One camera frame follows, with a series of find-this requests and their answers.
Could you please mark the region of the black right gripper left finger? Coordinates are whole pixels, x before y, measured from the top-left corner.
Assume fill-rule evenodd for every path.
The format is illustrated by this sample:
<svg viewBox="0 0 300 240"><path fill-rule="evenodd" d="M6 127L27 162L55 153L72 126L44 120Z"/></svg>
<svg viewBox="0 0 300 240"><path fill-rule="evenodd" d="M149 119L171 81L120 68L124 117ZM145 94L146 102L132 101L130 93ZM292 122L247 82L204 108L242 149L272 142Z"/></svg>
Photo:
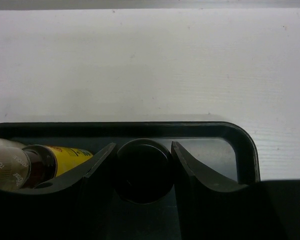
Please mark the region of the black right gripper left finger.
<svg viewBox="0 0 300 240"><path fill-rule="evenodd" d="M0 240L104 240L113 197L110 143L34 189L0 190Z"/></svg>

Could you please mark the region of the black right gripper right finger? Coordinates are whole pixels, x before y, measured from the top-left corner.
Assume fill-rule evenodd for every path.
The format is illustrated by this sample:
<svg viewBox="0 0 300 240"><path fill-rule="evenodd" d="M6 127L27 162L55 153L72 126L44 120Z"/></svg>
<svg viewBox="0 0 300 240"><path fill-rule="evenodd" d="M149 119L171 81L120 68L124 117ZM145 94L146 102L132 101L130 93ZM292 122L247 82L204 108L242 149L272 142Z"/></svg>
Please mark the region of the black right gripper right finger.
<svg viewBox="0 0 300 240"><path fill-rule="evenodd" d="M240 184L173 142L184 240L300 240L300 180Z"/></svg>

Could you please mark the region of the yellow label brown bottle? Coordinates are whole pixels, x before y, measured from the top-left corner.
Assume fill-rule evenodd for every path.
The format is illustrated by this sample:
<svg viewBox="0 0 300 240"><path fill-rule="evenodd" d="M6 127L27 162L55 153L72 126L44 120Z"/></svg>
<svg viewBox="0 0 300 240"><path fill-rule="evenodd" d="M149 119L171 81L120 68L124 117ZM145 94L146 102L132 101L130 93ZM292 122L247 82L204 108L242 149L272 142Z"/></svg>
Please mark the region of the yellow label brown bottle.
<svg viewBox="0 0 300 240"><path fill-rule="evenodd" d="M93 157L85 149L24 145L0 138L0 190L33 189Z"/></svg>

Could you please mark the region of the dark spice jar black lid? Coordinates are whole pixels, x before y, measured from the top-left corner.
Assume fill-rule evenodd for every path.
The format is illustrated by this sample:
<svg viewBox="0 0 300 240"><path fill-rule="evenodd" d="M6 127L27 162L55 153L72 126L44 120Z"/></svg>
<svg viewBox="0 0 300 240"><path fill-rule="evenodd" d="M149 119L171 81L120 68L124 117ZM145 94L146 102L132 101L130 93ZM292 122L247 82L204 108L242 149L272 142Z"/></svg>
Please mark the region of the dark spice jar black lid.
<svg viewBox="0 0 300 240"><path fill-rule="evenodd" d="M161 143L139 138L116 154L113 185L123 200L147 205L164 198L174 185L172 155Z"/></svg>

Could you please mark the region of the black plastic tray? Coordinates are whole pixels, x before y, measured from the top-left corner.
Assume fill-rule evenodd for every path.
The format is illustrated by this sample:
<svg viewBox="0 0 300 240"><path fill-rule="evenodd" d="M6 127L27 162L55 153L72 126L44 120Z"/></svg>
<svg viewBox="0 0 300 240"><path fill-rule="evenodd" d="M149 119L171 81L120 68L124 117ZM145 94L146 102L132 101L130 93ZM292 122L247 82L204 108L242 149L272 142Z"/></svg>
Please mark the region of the black plastic tray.
<svg viewBox="0 0 300 240"><path fill-rule="evenodd" d="M77 147L97 154L108 144L118 150L135 139L150 139L170 153L180 143L195 159L226 177L251 184L260 180L251 137L229 122L33 122L0 123L0 138L28 144ZM113 187L115 159L110 167ZM123 200L113 187L105 240L183 240L173 187L150 204Z"/></svg>

